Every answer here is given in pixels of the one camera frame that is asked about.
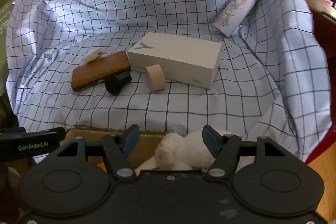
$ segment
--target white fluffy object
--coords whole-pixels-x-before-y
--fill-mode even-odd
[[[97,58],[101,57],[103,54],[103,50],[101,48],[97,48],[94,51],[88,53],[86,56],[84,56],[84,62],[89,63],[93,60],[96,60]]]
[[[217,130],[220,135],[228,132]],[[193,170],[208,168],[214,158],[203,142],[202,130],[182,137],[168,133],[155,150],[156,166],[162,170]]]
[[[12,188],[16,189],[19,184],[20,174],[15,169],[8,166],[7,179]]]
[[[150,159],[146,160],[143,164],[141,164],[138,168],[135,169],[136,175],[140,174],[141,170],[154,170],[157,169],[155,163],[155,156],[152,156]]]

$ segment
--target white plush toy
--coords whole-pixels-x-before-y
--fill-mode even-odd
[[[216,130],[220,135],[228,132]],[[208,168],[214,158],[203,143],[202,130],[182,137],[168,133],[155,150],[156,166],[162,170],[193,170]]]

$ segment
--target masking tape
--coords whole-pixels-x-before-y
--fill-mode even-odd
[[[148,84],[153,92],[163,90],[166,87],[166,79],[159,64],[146,68]]]

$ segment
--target checkered cloth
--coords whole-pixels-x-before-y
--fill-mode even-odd
[[[259,0],[224,37],[212,26],[230,0],[16,0],[7,32],[12,108],[28,131],[64,126],[187,134],[205,124],[255,141],[267,135],[305,160],[330,121],[325,54],[305,0]],[[125,51],[147,32],[222,44],[211,89],[146,76],[117,96],[104,84],[71,89],[71,73],[97,47]]]

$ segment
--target bunny print bottle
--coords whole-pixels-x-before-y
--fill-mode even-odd
[[[229,37],[257,0],[232,0],[213,25]]]

